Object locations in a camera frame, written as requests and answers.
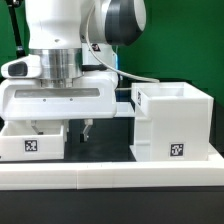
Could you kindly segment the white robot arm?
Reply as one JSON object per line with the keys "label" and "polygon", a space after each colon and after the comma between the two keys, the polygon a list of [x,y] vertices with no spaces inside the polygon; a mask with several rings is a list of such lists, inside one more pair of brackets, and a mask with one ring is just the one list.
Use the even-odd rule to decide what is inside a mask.
{"label": "white robot arm", "polygon": [[146,25],[144,0],[25,0],[29,54],[1,67],[0,139],[64,133],[70,119],[111,118],[119,71],[94,44],[130,45]]}

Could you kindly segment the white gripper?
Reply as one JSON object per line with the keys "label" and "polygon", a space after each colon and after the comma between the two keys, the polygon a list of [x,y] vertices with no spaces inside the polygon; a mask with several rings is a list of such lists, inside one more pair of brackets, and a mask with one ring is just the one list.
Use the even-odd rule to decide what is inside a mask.
{"label": "white gripper", "polygon": [[85,119],[80,141],[86,142],[92,119],[112,118],[117,113],[115,89],[118,77],[111,71],[87,71],[68,88],[41,86],[43,66],[39,56],[29,55],[1,67],[0,116],[5,121],[32,120],[31,127],[43,135],[36,120]]}

